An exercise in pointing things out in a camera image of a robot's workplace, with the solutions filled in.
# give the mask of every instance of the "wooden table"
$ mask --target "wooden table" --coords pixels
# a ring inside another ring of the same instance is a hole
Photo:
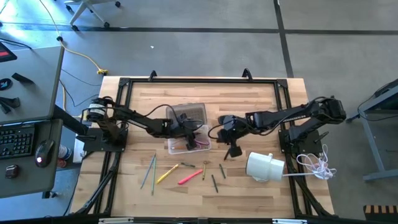
[[[119,78],[104,77],[99,95],[112,96],[115,99]],[[292,106],[306,103],[308,99],[304,80],[289,78],[287,81]],[[209,126],[218,124],[217,117],[224,114],[244,116],[245,112],[249,111],[277,110],[274,87],[268,84],[135,83],[132,90],[130,109],[141,114],[146,114],[164,103],[204,103]],[[150,115],[150,118],[164,117],[165,108]],[[229,158],[227,161],[223,161],[223,158],[228,146],[217,144],[215,141],[212,142],[212,149],[207,152],[170,155],[166,139],[153,138],[143,129],[130,125],[126,150],[122,154],[119,166],[112,216],[294,217],[288,178],[283,178],[281,182],[259,183],[245,174],[246,160],[250,152],[273,153],[276,159],[284,160],[284,155],[280,153],[277,131],[266,137],[247,135],[238,140],[238,145],[242,147],[243,155]],[[155,194],[151,196],[152,172],[142,190],[140,185],[155,152],[157,178],[180,162],[201,167],[203,161],[210,161],[207,165],[206,179],[196,177],[184,185],[178,185],[179,180],[196,170],[181,166],[156,185]],[[83,161],[71,212],[81,208],[97,188],[103,157],[103,152],[95,152]],[[224,167],[226,179],[221,174],[220,163]],[[211,174],[216,179],[219,193],[216,193],[213,187]],[[307,184],[324,208],[333,213],[327,182],[310,176],[307,177]],[[301,190],[298,186],[297,189],[300,208],[304,211]],[[106,203],[107,192],[108,189],[105,189],[102,208]]]

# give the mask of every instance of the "green pencil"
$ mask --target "green pencil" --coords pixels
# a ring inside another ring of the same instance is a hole
[[[152,190],[150,192],[151,195],[154,194],[154,190],[155,190],[155,171],[156,171],[156,156],[155,156],[155,160],[154,160],[154,173],[152,176]]]

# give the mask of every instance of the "pink marker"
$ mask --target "pink marker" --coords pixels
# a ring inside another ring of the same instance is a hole
[[[194,177],[194,176],[196,176],[196,175],[198,175],[198,174],[200,174],[202,172],[203,172],[203,169],[200,169],[200,170],[196,171],[194,174],[191,174],[188,177],[180,180],[180,182],[178,184],[179,185],[185,184],[188,180],[192,179],[192,177]]]

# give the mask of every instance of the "gray floor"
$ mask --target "gray floor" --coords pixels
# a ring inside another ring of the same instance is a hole
[[[68,23],[71,15],[61,1],[44,3],[58,24]],[[120,27],[277,28],[272,0],[125,0],[121,3],[120,9],[113,3],[96,8],[111,25]],[[39,7],[33,11],[32,4],[10,0],[0,21],[51,24],[45,10]],[[393,0],[280,0],[280,6],[286,29],[398,29],[398,2]],[[101,26],[89,12],[76,24]],[[56,36],[55,31],[8,29],[7,24],[0,29],[0,37],[32,47],[57,45]],[[238,77],[247,67],[255,77],[287,76],[279,34],[62,32],[62,36],[71,49],[93,57],[109,70],[109,75],[149,75],[156,70],[158,75]],[[354,112],[380,86],[397,78],[397,42],[398,35],[287,36],[294,77],[305,79],[308,97],[335,95],[343,101],[348,113]],[[92,84],[101,83],[96,68],[79,56],[65,54],[63,68]],[[99,91],[99,87],[87,86],[66,73],[62,73],[61,79],[76,103]],[[61,90],[57,104],[62,104]],[[67,100],[67,110],[74,115],[87,106],[88,102],[74,108],[70,99]],[[383,127],[387,126],[394,131],[396,122],[387,120],[372,127],[376,133],[386,132]],[[330,134],[323,142],[328,144],[330,167],[338,169],[336,177],[328,181],[336,214],[364,219],[363,205],[397,204],[398,177],[362,181],[364,174],[376,171],[376,164],[361,123],[354,121],[321,129],[326,130]],[[388,151],[396,143],[381,145],[386,166],[397,168],[394,161],[398,153]],[[11,204],[21,212],[16,215],[0,210],[0,219],[61,215],[75,183],[74,172],[57,173],[56,189],[63,198],[41,200],[35,194],[1,199],[1,205]]]

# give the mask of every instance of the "computer keyboard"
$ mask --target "computer keyboard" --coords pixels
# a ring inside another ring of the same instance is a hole
[[[0,127],[0,159],[32,155],[34,124]]]

